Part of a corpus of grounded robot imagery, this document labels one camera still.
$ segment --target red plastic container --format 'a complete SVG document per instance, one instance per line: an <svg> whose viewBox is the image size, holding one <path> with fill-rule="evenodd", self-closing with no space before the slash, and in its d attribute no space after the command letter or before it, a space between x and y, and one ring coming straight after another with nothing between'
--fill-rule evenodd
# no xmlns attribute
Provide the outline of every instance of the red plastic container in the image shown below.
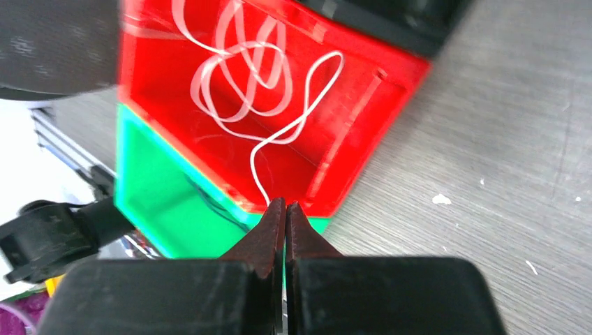
<svg viewBox="0 0 592 335"><path fill-rule="evenodd" d="M185 18L195 38L214 44L213 33L227 4L228 0L187 1ZM342 51L343 71L307 119L300 136L289 145L269 144L256 156L259 178L271 198L298 200L307 215L330 217L417 90L430 64L326 20L293 0L245 1L247 40L255 40L268 15L286 25L293 99L288 109L276 117L250 114L226 126L263 137L283 128L302 113L304 78L312 63L328 52ZM229 46L237 42L232 22L226 40ZM274 42L275 37L272 35L269 41ZM242 209L263 212L266 204L249 167L249 154L257 142L229 135L191 100L192 77L212 53L182 36L172 19L170 1L128 0L122 47L121 101ZM273 57L272 50L265 52L264 78ZM311 100L326 85L338 63L332 59L317 70ZM227 64L236 83L244 87L249 69L242 57L229 59ZM283 85L280 81L273 90L258 87L255 107L275 107ZM219 69L212 77L212 91L221 117L238 111L242 102Z"/></svg>

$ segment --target white string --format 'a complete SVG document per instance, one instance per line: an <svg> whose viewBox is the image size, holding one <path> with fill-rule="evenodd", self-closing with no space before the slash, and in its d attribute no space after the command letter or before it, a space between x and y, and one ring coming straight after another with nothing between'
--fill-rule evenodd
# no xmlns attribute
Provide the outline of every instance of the white string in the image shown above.
<svg viewBox="0 0 592 335"><path fill-rule="evenodd" d="M263 185L261 185L259 176L257 174L257 170L255 167L255 155L257 154L257 151L261 150L265 145L269 143L289 144L296 140L296 138L298 138L298 136L302 132L302 129L304 128L306 118L314 111L319 102L323 99L323 97L325 97L329 89L331 89L331 87L341 74L344 65L343 53L339 51L329 52L317 59L312 64L308 73L306 74L306 81L304 83L304 108L302 114L298 118L296 118L287 126L283 127L282 129L275 132L273 135L269 137L260 137L255 135L237 133L226 127L224 123L238 122L242 120L244 117L246 117L249 112L254 112L263 117L273 117L275 115L282 113L288 107L290 101L292 100L293 81L290 72L290 65L288 63L288 59L286 58L286 26L282 22L278 22L277 20L275 20L273 17L267 16L267 18L259 28L256 40L247 41L244 29L244 12L242 8L242 2L239 0L230 0L228 2L228 5L222 11L218 24L216 25L214 37L215 47L211 47L196 40L191 34L191 32L189 32L187 25L185 23L185 1L186 0L172 0L172 16L173 20L175 21L175 24L177 25L177 28L191 42L214 53L214 55L212 55L210 58L204 61L200 65L198 70L195 72L195 75L191 80L191 98L193 99L193 102L204 113L211 116L212 119L216 122L216 124L218 124L218 126L220 126L220 128L222 128L225 132L236 137L245 138L247 140L259 141L259 143L257 143L257 145L253 148L253 150L251 150L249 163L251 165L251 173L253 174L255 183L257 184L259 191L265 198L265 202L269 204L269 196L265 191L265 188L263 188ZM234 19L235 21L235 30L237 34L238 43L236 45L233 45L232 47L226 48L225 37L232 19ZM275 28L277 28L276 44L268 43L267 39L269 38L269 35L271 35ZM274 55L274 62L272 64L272 68L269 73L269 77L267 78L267 81L263 80L260 76L263 53L266 48L275 50L276 52ZM254 49L252 58L249 54L250 49ZM246 91L244 93L233 80L232 75L230 74L230 70L228 69L228 66L225 62L226 59L234 57L237 54L242 55L246 65L249 67L250 70L249 78L246 84ZM329 82L325 85L323 90L319 93L319 95L312 102L312 104L309 104L310 86L313 74L321 64L335 57L338 57L340 60L339 66L335 70L335 74L333 74ZM212 79L212 73L214 72L217 66L220 66L220 69L224 74L224 78L228 81L232 89L242 100L242 105L240 109L236 114L232 115L231 117L220 117L212 99L212 93L210 91L210 82ZM284 77L285 82L284 93L278 105L275 108L272 108L268 111L256 110L253 106L253 103L255 100L257 85L262 85L266 89L274 89L279 83L279 80L282 75ZM287 133L292 128L295 128L295 131L294 133L292 133L292 135L289 135L283 139L278 139L278 137Z"/></svg>

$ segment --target white paint chip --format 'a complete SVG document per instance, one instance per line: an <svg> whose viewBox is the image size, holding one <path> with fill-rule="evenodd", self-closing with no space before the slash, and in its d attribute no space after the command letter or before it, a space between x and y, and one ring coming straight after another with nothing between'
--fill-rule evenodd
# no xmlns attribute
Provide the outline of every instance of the white paint chip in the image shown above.
<svg viewBox="0 0 592 335"><path fill-rule="evenodd" d="M452 204L452 201L445 197L442 193L438 194L437 196L433 197L431 201L434 204Z"/></svg>
<svg viewBox="0 0 592 335"><path fill-rule="evenodd" d="M529 267L531 267L531 269L533 270L533 273L535 274L535 276L538 276L538 273L535 269L535 267L533 266L533 263L526 261L526 265L528 265Z"/></svg>

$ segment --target gray table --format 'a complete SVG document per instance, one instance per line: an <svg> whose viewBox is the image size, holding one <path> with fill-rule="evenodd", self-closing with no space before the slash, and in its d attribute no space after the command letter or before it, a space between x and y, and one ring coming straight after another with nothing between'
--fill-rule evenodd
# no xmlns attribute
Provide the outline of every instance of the gray table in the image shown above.
<svg viewBox="0 0 592 335"><path fill-rule="evenodd" d="M59 126L111 166L114 104L57 103ZM467 258L513 334L592 334L591 106L592 1L478 1L326 237Z"/></svg>

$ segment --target green box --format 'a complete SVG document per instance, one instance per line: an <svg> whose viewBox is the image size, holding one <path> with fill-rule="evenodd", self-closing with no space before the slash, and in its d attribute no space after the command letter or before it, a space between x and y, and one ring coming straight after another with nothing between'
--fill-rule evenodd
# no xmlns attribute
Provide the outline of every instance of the green box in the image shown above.
<svg viewBox="0 0 592 335"><path fill-rule="evenodd" d="M117 119L115 204L164 256L217 258L259 222L128 107ZM318 232L329 221L310 219Z"/></svg>

